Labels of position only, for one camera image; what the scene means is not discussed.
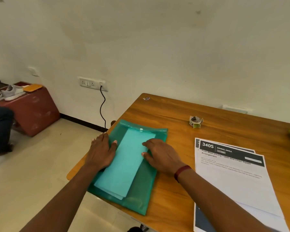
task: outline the red wristband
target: red wristband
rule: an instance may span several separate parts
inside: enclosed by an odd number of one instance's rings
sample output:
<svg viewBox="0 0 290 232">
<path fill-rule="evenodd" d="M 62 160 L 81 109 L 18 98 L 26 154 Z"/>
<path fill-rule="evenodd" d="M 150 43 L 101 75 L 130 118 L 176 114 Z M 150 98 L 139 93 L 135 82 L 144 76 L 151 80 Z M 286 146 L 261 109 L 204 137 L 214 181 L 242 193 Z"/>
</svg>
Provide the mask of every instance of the red wristband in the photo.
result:
<svg viewBox="0 0 290 232">
<path fill-rule="evenodd" d="M 178 176 L 181 174 L 182 171 L 186 170 L 186 169 L 190 169 L 191 167 L 189 165 L 185 165 L 185 166 L 182 166 L 180 167 L 176 173 L 174 173 L 174 178 L 175 180 L 178 182 Z"/>
</svg>

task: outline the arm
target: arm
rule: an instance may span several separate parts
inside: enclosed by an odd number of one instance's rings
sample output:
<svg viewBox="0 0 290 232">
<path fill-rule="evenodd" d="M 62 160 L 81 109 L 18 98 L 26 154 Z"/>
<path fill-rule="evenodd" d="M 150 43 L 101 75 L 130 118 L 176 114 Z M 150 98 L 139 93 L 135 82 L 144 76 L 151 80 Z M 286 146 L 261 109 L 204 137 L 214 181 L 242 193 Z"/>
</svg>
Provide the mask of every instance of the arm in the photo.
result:
<svg viewBox="0 0 290 232">
<path fill-rule="evenodd" d="M 151 150 L 152 156 L 143 152 L 143 157 L 158 171 L 174 175 L 185 166 L 176 151 L 159 139 L 150 139 L 143 143 Z M 209 219 L 217 232 L 270 230 L 246 212 L 232 199 L 211 185 L 194 170 L 187 169 L 180 173 L 178 181 Z"/>
<path fill-rule="evenodd" d="M 109 148 L 108 134 L 101 134 L 93 140 L 85 165 L 21 232 L 68 231 L 87 188 L 97 172 L 111 164 L 116 146 L 117 141 L 114 141 Z"/>
</svg>

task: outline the black cable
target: black cable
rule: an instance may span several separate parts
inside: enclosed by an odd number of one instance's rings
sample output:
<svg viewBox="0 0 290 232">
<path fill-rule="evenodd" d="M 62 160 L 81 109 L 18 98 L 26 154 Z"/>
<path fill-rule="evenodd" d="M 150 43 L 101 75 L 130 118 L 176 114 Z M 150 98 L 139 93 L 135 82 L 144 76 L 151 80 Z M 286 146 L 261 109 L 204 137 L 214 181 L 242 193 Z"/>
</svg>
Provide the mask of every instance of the black cable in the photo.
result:
<svg viewBox="0 0 290 232">
<path fill-rule="evenodd" d="M 104 95 L 103 95 L 103 93 L 102 93 L 102 86 L 100 87 L 100 92 L 101 92 L 101 94 L 102 94 L 102 96 L 104 97 Z M 104 101 L 102 102 L 102 104 L 101 104 L 101 107 L 100 107 L 100 115 L 101 115 L 101 117 L 102 117 L 102 119 L 104 119 L 104 117 L 102 116 L 102 113 L 101 113 L 101 108 L 102 108 L 102 105 L 105 103 L 105 97 L 104 97 Z M 104 128 L 106 128 L 106 120 L 104 119 Z"/>
</svg>

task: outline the floor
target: floor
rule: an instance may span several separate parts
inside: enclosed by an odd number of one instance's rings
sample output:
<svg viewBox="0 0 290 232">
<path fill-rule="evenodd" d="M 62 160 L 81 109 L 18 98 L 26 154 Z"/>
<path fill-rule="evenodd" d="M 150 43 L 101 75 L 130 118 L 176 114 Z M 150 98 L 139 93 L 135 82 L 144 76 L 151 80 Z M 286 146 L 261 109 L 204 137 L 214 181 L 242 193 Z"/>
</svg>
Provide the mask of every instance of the floor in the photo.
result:
<svg viewBox="0 0 290 232">
<path fill-rule="evenodd" d="M 17 232 L 37 214 L 99 134 L 64 119 L 32 138 L 12 131 L 14 151 L 0 156 L 0 232 Z M 126 232 L 133 226 L 140 223 L 87 192 L 69 232 Z"/>
</svg>

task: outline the light blue paper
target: light blue paper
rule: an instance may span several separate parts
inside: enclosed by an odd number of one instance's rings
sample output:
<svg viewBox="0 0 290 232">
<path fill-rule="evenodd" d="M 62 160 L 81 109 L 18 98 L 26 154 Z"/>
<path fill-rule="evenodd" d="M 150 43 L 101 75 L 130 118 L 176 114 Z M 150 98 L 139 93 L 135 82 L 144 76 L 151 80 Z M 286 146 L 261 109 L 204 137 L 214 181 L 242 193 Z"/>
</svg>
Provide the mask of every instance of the light blue paper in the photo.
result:
<svg viewBox="0 0 290 232">
<path fill-rule="evenodd" d="M 94 186 L 120 200 L 126 197 L 143 161 L 141 153 L 147 151 L 142 143 L 154 137 L 155 133 L 129 128 L 116 150 L 112 164 L 105 169 Z"/>
</svg>

